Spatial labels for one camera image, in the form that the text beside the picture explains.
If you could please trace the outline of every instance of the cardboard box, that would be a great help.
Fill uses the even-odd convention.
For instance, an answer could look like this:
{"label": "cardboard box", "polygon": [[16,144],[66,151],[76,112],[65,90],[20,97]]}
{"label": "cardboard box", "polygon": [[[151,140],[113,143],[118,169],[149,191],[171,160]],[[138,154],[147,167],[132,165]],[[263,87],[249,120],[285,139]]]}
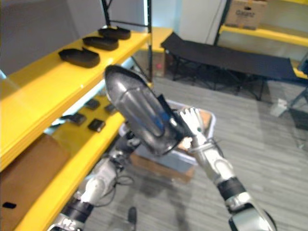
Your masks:
{"label": "cardboard box", "polygon": [[184,183],[188,183],[194,175],[194,166],[184,173],[162,166],[154,161],[146,159],[144,157],[132,154],[130,156],[131,162],[134,166],[146,169],[157,175],[164,176],[170,179],[180,180]]}
{"label": "cardboard box", "polygon": [[[149,58],[148,58],[148,51],[137,51],[134,54],[134,58],[140,65],[140,67],[148,73],[149,67]],[[165,53],[160,52],[153,52],[152,56],[153,61],[153,76],[156,77],[163,77],[165,75]]]}
{"label": "cardboard box", "polygon": [[18,225],[68,159],[69,152],[43,134],[1,172],[2,231]]}
{"label": "cardboard box", "polygon": [[[204,121],[205,127],[208,128],[211,121],[211,114],[205,111],[201,111],[200,114]],[[187,151],[189,146],[190,138],[184,138],[184,140],[178,145],[177,150],[182,153],[182,157],[183,155],[189,155]],[[178,156],[178,159],[176,159],[177,155],[174,155],[174,166],[170,166],[170,163],[168,163],[170,160],[172,160],[171,156],[166,157],[168,158],[161,157],[156,158],[155,160],[155,158],[151,158],[150,154],[146,153],[146,150],[141,150],[140,153],[136,152],[130,156],[132,164],[136,167],[146,169],[160,176],[188,183],[194,175],[194,165],[196,164],[196,162],[192,163],[192,161],[189,161],[189,159],[192,159],[192,157],[188,156],[187,160],[185,160],[180,156]]]}
{"label": "cardboard box", "polygon": [[225,25],[255,30],[267,4],[265,0],[232,0]]}

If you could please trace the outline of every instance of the gray carpet floor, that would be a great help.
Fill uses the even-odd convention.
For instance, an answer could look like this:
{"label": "gray carpet floor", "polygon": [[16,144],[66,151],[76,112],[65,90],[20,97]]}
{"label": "gray carpet floor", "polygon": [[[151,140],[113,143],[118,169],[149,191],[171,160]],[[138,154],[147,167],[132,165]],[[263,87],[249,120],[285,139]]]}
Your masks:
{"label": "gray carpet floor", "polygon": [[[270,115],[270,103],[184,85],[166,78],[154,81],[167,99],[203,108],[217,117],[215,137],[249,192],[276,220],[279,231],[308,230],[308,154],[298,148],[307,132],[288,113]],[[268,85],[273,98],[292,98],[300,88]],[[229,214],[217,189],[196,167],[187,183],[129,167],[132,186],[119,186],[114,201],[94,209],[86,231],[127,226],[129,207],[138,209],[138,231],[228,231]]]}

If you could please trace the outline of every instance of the silver robotic arm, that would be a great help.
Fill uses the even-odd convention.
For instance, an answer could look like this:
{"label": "silver robotic arm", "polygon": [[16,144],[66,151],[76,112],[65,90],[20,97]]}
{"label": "silver robotic arm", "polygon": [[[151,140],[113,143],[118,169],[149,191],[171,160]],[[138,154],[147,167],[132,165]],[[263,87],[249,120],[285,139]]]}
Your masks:
{"label": "silver robotic arm", "polygon": [[124,169],[129,156],[139,144],[140,140],[131,132],[121,137],[109,157],[99,161],[83,180],[48,231],[83,231],[93,208],[115,187],[118,174]]}
{"label": "silver robotic arm", "polygon": [[217,187],[231,213],[232,231],[276,231],[269,214],[246,191],[215,142],[204,135],[205,128],[197,109],[174,113],[163,96],[156,97],[148,88],[143,76],[120,66],[106,68],[105,82],[110,102],[126,118],[135,137],[122,138],[110,157],[97,164],[49,231],[82,231],[94,206],[110,192],[117,174],[140,143],[153,155],[162,156],[187,136],[192,137],[190,152]]}
{"label": "silver robotic arm", "polygon": [[230,162],[221,156],[216,144],[205,137],[199,110],[184,109],[179,115],[192,137],[190,152],[217,187],[232,215],[229,220],[231,230],[276,231],[273,219],[246,191],[237,179]]}

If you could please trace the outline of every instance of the shelf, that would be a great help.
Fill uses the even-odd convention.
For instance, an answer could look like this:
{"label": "shelf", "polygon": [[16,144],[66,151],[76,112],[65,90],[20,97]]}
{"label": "shelf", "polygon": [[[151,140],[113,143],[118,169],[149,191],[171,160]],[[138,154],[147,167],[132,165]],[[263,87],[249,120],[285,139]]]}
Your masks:
{"label": "shelf", "polygon": [[[172,33],[172,28],[166,27],[152,27],[152,51],[157,53],[163,53],[165,51],[164,48],[160,46],[160,44],[168,38],[168,36]],[[143,45],[141,50],[147,51],[148,46]]]}
{"label": "shelf", "polygon": [[277,26],[260,25],[256,30],[249,30],[249,29],[241,29],[237,27],[222,25],[220,27],[219,33],[222,33],[223,31],[244,34],[249,36],[256,36],[265,39],[267,38],[308,47],[307,32],[286,29]]}
{"label": "shelf", "polygon": [[308,5],[308,0],[282,0],[282,1],[289,1],[297,4]]}
{"label": "shelf", "polygon": [[[8,166],[45,128],[99,83],[108,65],[125,61],[149,37],[146,33],[132,32],[131,38],[120,40],[119,48],[114,51],[90,47],[101,58],[101,62],[93,68],[64,62],[58,51],[55,51],[2,80],[0,170]],[[80,39],[64,48],[81,49],[82,46]]]}
{"label": "shelf", "polygon": [[291,64],[293,66],[294,73],[296,74],[297,77],[308,79],[308,76],[304,72],[297,69],[299,62],[292,60]]}
{"label": "shelf", "polygon": [[[16,231],[46,230],[116,136],[124,118],[120,113],[108,116],[103,109],[109,104],[106,97],[96,96],[95,99],[101,103],[96,110],[80,109],[79,112],[87,117],[81,126],[66,122],[53,133],[52,136],[70,151],[71,159],[35,201]],[[94,118],[106,122],[100,133],[87,128]]]}

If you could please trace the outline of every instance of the black metal frame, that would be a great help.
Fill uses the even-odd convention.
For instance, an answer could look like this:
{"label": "black metal frame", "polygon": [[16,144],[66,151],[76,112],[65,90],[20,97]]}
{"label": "black metal frame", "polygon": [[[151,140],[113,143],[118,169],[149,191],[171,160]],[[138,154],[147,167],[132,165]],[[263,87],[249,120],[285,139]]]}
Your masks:
{"label": "black metal frame", "polygon": [[298,96],[295,97],[290,103],[289,108],[293,107],[300,99],[304,98],[308,103],[308,87],[306,87]]}
{"label": "black metal frame", "polygon": [[[203,67],[203,66],[208,67],[209,65],[201,64],[201,63],[198,63],[198,62],[189,61],[189,60],[183,59],[182,57],[176,56],[176,55],[174,55],[172,53],[170,53],[170,54],[172,55],[172,57],[175,60],[175,69],[174,69],[173,77],[172,77],[173,81],[176,81],[176,80],[179,80],[179,79],[182,79],[182,78],[186,78],[186,77],[190,77],[190,78],[192,78],[192,81],[193,81],[193,84],[194,84],[197,79],[200,79],[202,81],[202,83],[207,85],[211,90],[218,90],[218,91],[235,86],[236,87],[236,93],[235,94],[238,94],[241,90],[246,90],[250,94],[252,94],[256,98],[256,100],[261,101],[266,78],[264,78],[264,77],[256,77],[255,75],[248,75],[248,74],[244,73],[245,74],[244,79],[240,80],[235,74],[233,74],[229,70],[216,67],[216,68],[212,69],[211,71],[219,71],[220,73],[226,73],[235,82],[232,85],[227,85],[227,86],[224,86],[224,87],[221,87],[221,88],[217,89],[217,81],[218,81],[217,78],[215,79],[215,81],[213,83],[214,86],[210,86],[210,84],[208,83],[208,81],[206,79],[204,79],[203,77],[199,77],[199,70],[200,70],[200,68]],[[189,74],[185,73],[184,76],[177,77],[177,75],[179,74],[179,67],[185,66],[185,65],[190,64],[190,63],[194,63],[194,64],[197,65],[196,70],[193,71],[192,73],[189,73]],[[251,82],[254,82],[254,81],[257,81],[257,80],[260,80],[260,79],[261,79],[262,82],[261,82],[261,88],[260,88],[258,94],[256,94],[255,92],[253,92],[250,89],[244,88],[244,86],[247,83],[251,83]]]}
{"label": "black metal frame", "polygon": [[220,36],[220,28],[221,28],[221,25],[226,20],[227,13],[228,13],[228,10],[230,8],[230,4],[231,4],[231,0],[227,0],[225,8],[223,9],[223,13],[222,13],[221,19],[220,19],[218,30],[216,32],[216,36],[215,36],[215,40],[214,40],[214,46],[217,46],[217,44],[218,44],[218,40],[219,40],[219,36]]}
{"label": "black metal frame", "polygon": [[[109,4],[107,4],[106,0],[102,0],[102,6],[103,6],[103,12],[105,15],[105,20],[106,20],[106,24],[107,26],[110,26],[111,23],[122,23],[122,24],[128,24],[128,25],[132,25],[132,26],[142,26],[142,27],[147,27],[148,28],[148,34],[150,34],[150,42],[148,43],[148,59],[149,59],[149,76],[148,76],[148,80],[150,82],[152,82],[153,79],[153,70],[152,70],[152,60],[153,60],[153,52],[152,52],[152,0],[147,0],[147,14],[148,14],[148,24],[144,25],[144,24],[138,24],[138,23],[130,23],[130,22],[123,22],[123,21],[117,21],[117,20],[110,20],[109,17],[109,13],[108,13],[108,9],[111,6],[113,0],[109,1]],[[136,59],[134,59],[132,57],[134,63],[136,64],[136,66],[141,70],[141,72],[143,74],[144,71],[142,70],[142,68],[140,68],[140,65],[137,63]]]}

